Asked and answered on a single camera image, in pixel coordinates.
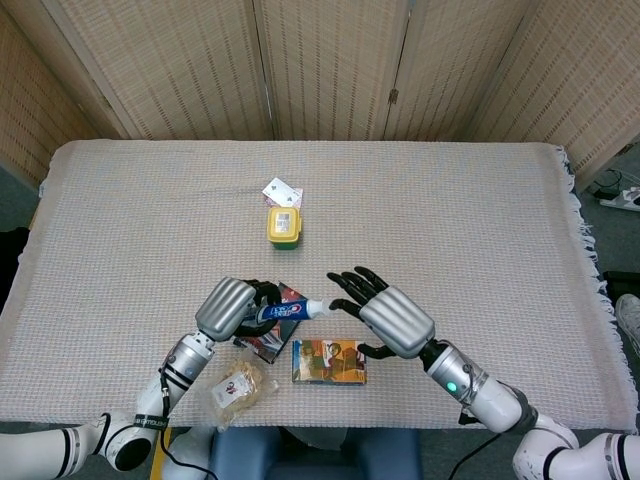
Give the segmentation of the playing card with red pattern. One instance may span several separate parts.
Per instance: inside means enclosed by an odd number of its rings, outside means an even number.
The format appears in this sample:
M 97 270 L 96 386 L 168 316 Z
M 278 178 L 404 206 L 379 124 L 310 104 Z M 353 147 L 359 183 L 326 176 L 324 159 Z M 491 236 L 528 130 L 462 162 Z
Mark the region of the playing card with red pattern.
M 300 195 L 300 197 L 292 204 L 292 207 L 300 208 L 302 206 L 302 198 L 303 198 L 303 194 L 304 194 L 304 189 L 303 188 L 295 188 L 295 191 Z M 267 196 L 264 197 L 264 202 L 269 207 L 280 207 L 280 204 L 278 204 L 277 202 L 275 202 L 274 200 L 272 200 L 271 198 L 269 198 Z

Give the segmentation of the beige woven tablecloth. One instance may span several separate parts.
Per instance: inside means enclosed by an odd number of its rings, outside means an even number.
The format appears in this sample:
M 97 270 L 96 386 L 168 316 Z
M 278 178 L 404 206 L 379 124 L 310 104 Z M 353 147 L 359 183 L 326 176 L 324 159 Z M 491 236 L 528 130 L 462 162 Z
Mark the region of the beige woven tablecloth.
M 298 247 L 262 190 L 303 188 Z M 0 421 L 132 412 L 225 276 L 338 298 L 365 266 L 489 374 L 577 428 L 636 394 L 555 146 L 74 141 L 59 148 L 0 315 Z

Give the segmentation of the blue white toothpaste tube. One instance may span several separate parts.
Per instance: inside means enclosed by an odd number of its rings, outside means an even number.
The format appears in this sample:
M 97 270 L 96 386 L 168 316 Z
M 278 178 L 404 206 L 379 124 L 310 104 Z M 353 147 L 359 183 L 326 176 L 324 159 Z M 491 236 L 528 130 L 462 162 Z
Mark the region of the blue white toothpaste tube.
M 331 310 L 328 300 L 298 299 L 296 301 L 270 305 L 261 308 L 256 315 L 256 322 L 263 324 L 269 321 L 300 322 L 312 320 L 319 316 L 329 316 Z

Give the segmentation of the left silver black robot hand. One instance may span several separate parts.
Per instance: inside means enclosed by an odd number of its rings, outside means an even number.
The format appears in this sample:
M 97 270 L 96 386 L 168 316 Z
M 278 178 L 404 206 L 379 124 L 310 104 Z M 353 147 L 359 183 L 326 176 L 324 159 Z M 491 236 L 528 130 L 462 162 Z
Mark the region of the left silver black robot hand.
M 278 286 L 269 281 L 223 277 L 196 312 L 196 326 L 215 342 L 231 337 L 260 337 L 277 321 L 257 320 L 257 311 L 281 303 Z

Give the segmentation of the woven folding screen panel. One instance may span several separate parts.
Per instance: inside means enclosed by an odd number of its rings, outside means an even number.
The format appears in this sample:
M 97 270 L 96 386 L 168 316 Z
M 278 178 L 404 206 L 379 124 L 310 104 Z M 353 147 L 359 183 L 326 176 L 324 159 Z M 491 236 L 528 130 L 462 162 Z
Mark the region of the woven folding screen panel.
M 383 137 L 411 0 L 252 0 L 275 136 Z
M 466 137 L 561 146 L 586 189 L 640 137 L 640 0 L 536 0 Z
M 460 141 L 536 0 L 415 0 L 384 138 Z
M 252 0 L 0 0 L 103 137 L 268 140 Z
M 0 167 L 31 188 L 55 151 L 98 136 L 79 106 L 0 5 Z

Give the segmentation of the clear bag of pastry snacks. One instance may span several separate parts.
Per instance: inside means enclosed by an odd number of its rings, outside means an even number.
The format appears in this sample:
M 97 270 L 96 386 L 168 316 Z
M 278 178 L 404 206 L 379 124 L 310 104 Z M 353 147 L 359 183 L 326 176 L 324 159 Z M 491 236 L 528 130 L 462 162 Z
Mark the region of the clear bag of pastry snacks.
M 253 351 L 244 349 L 214 376 L 203 380 L 196 392 L 207 423 L 225 431 L 247 410 L 273 396 L 279 384 L 266 367 Z

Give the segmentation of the white power strip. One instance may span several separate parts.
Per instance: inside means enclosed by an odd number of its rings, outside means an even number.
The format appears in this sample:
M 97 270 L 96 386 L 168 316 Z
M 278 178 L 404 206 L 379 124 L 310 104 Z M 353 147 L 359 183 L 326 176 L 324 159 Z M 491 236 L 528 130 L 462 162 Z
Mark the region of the white power strip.
M 611 200 L 601 199 L 599 204 L 604 207 L 640 213 L 640 187 L 630 187 L 622 190 Z

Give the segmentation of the dark box with Chinese characters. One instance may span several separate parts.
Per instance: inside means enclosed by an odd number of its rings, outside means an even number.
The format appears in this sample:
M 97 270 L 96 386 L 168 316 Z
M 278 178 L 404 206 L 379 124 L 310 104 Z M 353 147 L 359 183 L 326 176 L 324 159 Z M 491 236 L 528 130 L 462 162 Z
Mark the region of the dark box with Chinese characters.
M 235 337 L 233 344 L 250 349 L 263 361 L 273 364 L 294 334 L 298 324 L 293 320 L 279 321 L 260 337 Z

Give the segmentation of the blue padded seat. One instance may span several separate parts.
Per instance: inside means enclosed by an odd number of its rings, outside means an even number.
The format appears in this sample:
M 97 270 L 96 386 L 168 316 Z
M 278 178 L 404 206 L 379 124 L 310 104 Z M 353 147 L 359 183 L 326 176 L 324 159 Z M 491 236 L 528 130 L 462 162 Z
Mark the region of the blue padded seat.
M 348 428 L 335 450 L 304 444 L 283 427 L 232 427 L 213 440 L 216 480 L 423 480 L 419 433 Z

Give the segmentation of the ace of clubs playing card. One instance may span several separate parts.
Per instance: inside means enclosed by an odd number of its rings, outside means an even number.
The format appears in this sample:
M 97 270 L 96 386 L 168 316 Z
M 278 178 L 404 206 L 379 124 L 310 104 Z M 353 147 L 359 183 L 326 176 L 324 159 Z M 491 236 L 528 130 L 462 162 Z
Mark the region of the ace of clubs playing card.
M 278 204 L 280 207 L 292 207 L 292 204 L 300 197 L 295 188 L 289 186 L 278 177 L 273 178 L 262 190 L 262 194 Z

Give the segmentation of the black object beside sneaker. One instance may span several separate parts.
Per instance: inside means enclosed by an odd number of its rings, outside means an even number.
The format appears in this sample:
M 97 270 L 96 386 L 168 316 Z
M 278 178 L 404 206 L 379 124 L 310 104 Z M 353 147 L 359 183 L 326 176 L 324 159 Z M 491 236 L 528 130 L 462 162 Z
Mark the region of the black object beside sneaker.
M 619 297 L 631 294 L 640 298 L 640 273 L 606 271 L 603 273 L 609 299 L 615 303 Z

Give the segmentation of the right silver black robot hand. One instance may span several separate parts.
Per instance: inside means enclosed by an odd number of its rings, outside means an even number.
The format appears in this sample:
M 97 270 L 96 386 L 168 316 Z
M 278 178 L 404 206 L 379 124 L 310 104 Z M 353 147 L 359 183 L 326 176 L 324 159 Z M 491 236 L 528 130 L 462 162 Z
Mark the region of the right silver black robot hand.
M 382 341 L 378 347 L 359 344 L 358 350 L 366 357 L 413 359 L 434 338 L 435 322 L 431 317 L 372 270 L 356 266 L 354 272 L 329 272 L 327 277 L 350 297 L 332 300 L 329 309 L 357 318 Z

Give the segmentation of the white sneaker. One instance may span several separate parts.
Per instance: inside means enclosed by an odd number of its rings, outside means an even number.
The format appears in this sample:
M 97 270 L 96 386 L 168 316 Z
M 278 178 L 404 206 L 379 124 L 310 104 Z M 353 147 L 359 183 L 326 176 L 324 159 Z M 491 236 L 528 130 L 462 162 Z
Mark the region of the white sneaker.
M 615 316 L 640 358 L 640 298 L 629 293 L 621 295 L 616 301 Z

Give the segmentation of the green container with yellow lid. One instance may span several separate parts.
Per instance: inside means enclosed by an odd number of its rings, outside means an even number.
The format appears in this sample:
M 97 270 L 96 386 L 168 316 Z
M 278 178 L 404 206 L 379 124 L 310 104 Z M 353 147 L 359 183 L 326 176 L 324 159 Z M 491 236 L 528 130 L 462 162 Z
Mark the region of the green container with yellow lid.
M 267 220 L 267 239 L 278 250 L 298 247 L 302 232 L 302 217 L 296 207 L 271 207 Z

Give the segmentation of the black bag on floor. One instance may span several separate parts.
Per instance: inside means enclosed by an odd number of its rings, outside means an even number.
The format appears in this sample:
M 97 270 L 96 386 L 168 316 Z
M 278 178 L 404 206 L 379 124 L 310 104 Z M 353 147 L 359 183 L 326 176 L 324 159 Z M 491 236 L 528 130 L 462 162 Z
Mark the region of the black bag on floor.
M 29 238 L 30 230 L 17 227 L 0 232 L 0 313 L 9 296 L 22 254 Z

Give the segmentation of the orange blue illustrated flat box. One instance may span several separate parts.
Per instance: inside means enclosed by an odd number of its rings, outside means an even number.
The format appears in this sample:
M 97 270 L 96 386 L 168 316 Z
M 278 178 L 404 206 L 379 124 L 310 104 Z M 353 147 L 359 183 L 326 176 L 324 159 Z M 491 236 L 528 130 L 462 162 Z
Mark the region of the orange blue illustrated flat box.
M 348 339 L 302 339 L 292 346 L 294 384 L 365 385 L 366 356 L 360 342 Z

